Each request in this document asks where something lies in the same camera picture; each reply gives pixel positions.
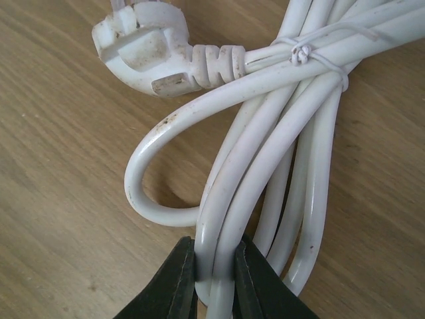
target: dirty white plug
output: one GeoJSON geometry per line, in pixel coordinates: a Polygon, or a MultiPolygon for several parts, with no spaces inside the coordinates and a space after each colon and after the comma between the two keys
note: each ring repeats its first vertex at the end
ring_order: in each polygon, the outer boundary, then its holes
{"type": "Polygon", "coordinates": [[[100,59],[112,73],[152,96],[216,88],[245,75],[244,47],[192,47],[185,16],[168,3],[126,6],[98,23],[92,36],[100,59]]]}

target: white cable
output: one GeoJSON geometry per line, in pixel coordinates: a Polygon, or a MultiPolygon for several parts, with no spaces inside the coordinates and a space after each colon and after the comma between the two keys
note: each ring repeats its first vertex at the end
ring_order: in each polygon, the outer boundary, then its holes
{"type": "MultiPolygon", "coordinates": [[[[158,6],[154,2],[140,5],[154,9],[158,6]]],[[[243,48],[233,52],[233,47],[223,47],[223,52],[229,50],[229,54],[223,53],[221,58],[215,55],[222,51],[208,47],[210,56],[200,55],[199,61],[205,63],[202,70],[189,64],[194,75],[209,79],[211,83],[214,82],[211,79],[222,83],[220,76],[224,74],[236,80],[174,111],[144,137],[131,156],[124,179],[131,206],[155,223],[177,227],[197,225],[196,289],[199,298],[208,305],[208,319],[230,318],[234,292],[233,253],[266,185],[264,208],[254,242],[280,274],[302,223],[297,252],[284,282],[295,294],[304,287],[323,236],[333,129],[339,98],[347,86],[347,81],[345,84],[341,81],[341,75],[346,77],[363,58],[425,35],[423,0],[386,2],[291,0],[275,41],[284,39],[290,45],[277,43],[247,53],[243,48]],[[240,69],[242,54],[244,70],[240,69]],[[143,192],[142,180],[156,153],[193,124],[241,102],[243,105],[214,161],[200,206],[172,209],[148,198],[143,192]],[[282,207],[294,153],[288,200],[282,207]],[[278,227],[282,208],[284,214],[278,227]]],[[[137,15],[134,16],[136,11],[122,8],[123,1],[113,0],[112,3],[117,17],[138,19],[137,15]]],[[[162,7],[170,17],[175,17],[170,25],[184,31],[180,13],[162,7]]],[[[137,32],[136,23],[128,21],[124,20],[121,26],[123,32],[129,35],[137,32]]],[[[157,18],[154,22],[161,25],[157,18]]],[[[117,45],[105,27],[112,25],[108,23],[106,21],[105,25],[98,27],[104,28],[103,33],[96,33],[99,52],[104,48],[111,51],[117,45]]],[[[178,34],[167,31],[167,28],[164,32],[173,34],[172,39],[178,34]]],[[[127,45],[118,53],[131,53],[129,48],[127,45]]],[[[184,56],[195,51],[199,54],[205,49],[197,47],[192,51],[191,47],[185,48],[184,56]]],[[[182,64],[169,65],[167,70],[186,70],[186,62],[179,60],[179,56],[170,60],[182,64]]],[[[111,65],[124,67],[124,63],[119,63],[111,65]]],[[[133,78],[139,75],[132,70],[126,72],[133,78]]],[[[169,85],[168,73],[161,74],[165,77],[152,83],[169,85]]],[[[175,79],[172,76],[174,83],[180,85],[176,92],[199,88],[193,78],[179,75],[175,79]]],[[[160,95],[164,86],[155,89],[160,95]]],[[[173,87],[166,89],[174,92],[173,87]]]]}

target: wooden surface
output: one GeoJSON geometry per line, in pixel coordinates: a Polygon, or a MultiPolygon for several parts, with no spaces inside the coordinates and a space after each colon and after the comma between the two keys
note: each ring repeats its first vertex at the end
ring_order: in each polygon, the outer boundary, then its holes
{"type": "MultiPolygon", "coordinates": [[[[188,0],[194,43],[270,43],[287,1],[188,0]]],[[[108,0],[0,4],[0,318],[111,318],[177,239],[141,218],[126,163],[154,125],[196,94],[150,98],[112,76],[92,26],[108,0]]],[[[323,318],[425,316],[425,42],[369,58],[338,116],[323,246],[301,294],[323,318]]],[[[173,140],[145,186],[199,202],[236,108],[173,140]]]]}

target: power cord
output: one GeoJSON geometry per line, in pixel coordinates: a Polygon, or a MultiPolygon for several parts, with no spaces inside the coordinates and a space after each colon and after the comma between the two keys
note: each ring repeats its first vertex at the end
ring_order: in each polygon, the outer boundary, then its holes
{"type": "Polygon", "coordinates": [[[423,38],[425,2],[291,0],[276,40],[248,52],[241,46],[190,46],[184,15],[168,3],[112,3],[114,13],[92,35],[100,58],[118,78],[160,97],[215,88],[142,139],[124,180],[131,206],[154,223],[197,226],[197,294],[208,306],[207,318],[230,318],[232,257],[267,187],[254,242],[280,274],[301,228],[284,277],[298,295],[323,236],[333,131],[347,75],[368,56],[423,38]],[[199,207],[174,209],[148,198],[142,179],[156,153],[193,124],[241,102],[199,207]]]}

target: wooden table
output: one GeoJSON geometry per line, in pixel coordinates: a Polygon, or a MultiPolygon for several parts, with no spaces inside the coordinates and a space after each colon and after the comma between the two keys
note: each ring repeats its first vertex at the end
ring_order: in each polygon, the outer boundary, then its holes
{"type": "MultiPolygon", "coordinates": [[[[188,2],[193,43],[247,49],[272,41],[287,4],[188,2]]],[[[0,4],[1,318],[111,318],[177,239],[194,234],[146,221],[124,195],[140,139],[196,94],[151,98],[110,74],[91,39],[109,6],[0,4]]],[[[350,76],[323,244],[301,294],[323,318],[424,317],[424,56],[418,41],[368,58],[350,76]]],[[[173,140],[148,170],[148,194],[172,207],[196,205],[236,111],[173,140]]]]}

